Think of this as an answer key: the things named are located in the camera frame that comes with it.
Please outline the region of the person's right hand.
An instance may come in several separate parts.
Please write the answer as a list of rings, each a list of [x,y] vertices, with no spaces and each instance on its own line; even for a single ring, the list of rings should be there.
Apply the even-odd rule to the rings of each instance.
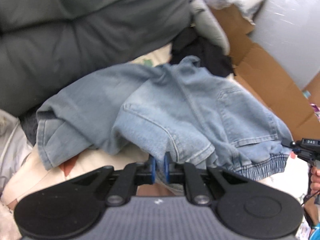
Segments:
[[[319,188],[320,188],[320,172],[319,168],[310,168],[310,195],[315,197],[315,204],[319,205]]]

